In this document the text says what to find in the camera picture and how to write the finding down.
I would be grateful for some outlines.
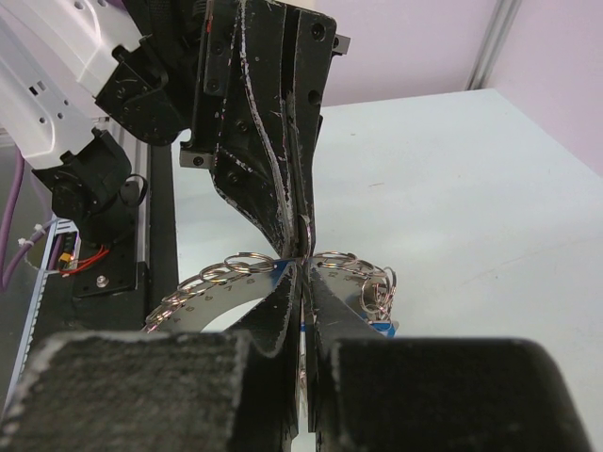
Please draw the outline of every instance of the table surface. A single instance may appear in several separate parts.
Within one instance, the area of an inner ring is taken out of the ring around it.
[[[600,178],[491,89],[323,112],[318,250],[397,270],[399,336],[542,344],[603,450]],[[274,255],[208,174],[174,171],[183,279],[238,251]]]

